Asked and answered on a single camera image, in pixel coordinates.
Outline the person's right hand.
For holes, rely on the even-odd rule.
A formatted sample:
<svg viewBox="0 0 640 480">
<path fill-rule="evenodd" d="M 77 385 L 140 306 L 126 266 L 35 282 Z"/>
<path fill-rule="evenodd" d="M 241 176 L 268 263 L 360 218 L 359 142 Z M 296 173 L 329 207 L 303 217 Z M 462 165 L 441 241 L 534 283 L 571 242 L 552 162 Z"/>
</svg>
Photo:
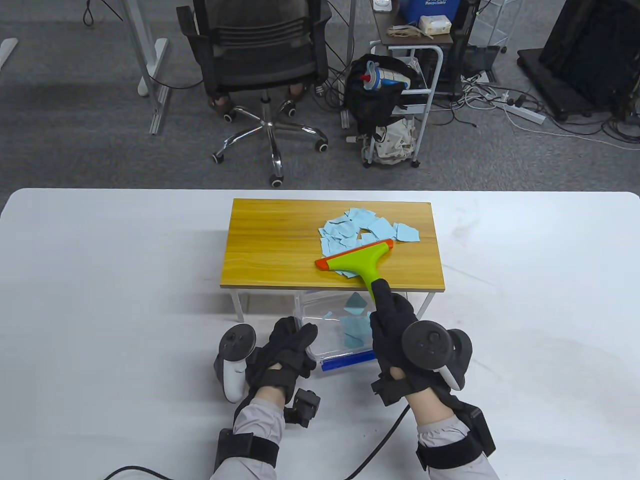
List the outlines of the person's right hand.
<svg viewBox="0 0 640 480">
<path fill-rule="evenodd" d="M 372 390 L 385 406 L 397 403 L 409 394 L 432 388 L 436 397 L 451 408 L 459 402 L 441 375 L 419 368 L 409 361 L 402 345 L 405 331 L 418 322 L 412 304 L 400 294 L 393 293 L 385 279 L 371 283 L 375 308 L 370 315 L 372 347 L 381 368 Z"/>
</svg>

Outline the person's left hand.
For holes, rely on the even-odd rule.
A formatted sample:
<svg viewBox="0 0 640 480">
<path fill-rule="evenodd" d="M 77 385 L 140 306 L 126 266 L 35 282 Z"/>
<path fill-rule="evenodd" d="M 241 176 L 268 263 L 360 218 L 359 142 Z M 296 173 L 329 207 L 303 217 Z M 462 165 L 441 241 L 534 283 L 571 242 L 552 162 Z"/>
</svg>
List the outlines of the person's left hand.
<svg viewBox="0 0 640 480">
<path fill-rule="evenodd" d="M 285 402 L 294 396 L 299 377 L 310 378 L 317 361 L 307 352 L 316 340 L 318 327 L 313 323 L 297 326 L 295 317 L 280 318 L 267 343 L 247 362 L 246 382 L 254 396 L 261 387 L 275 387 L 285 394 Z"/>
</svg>

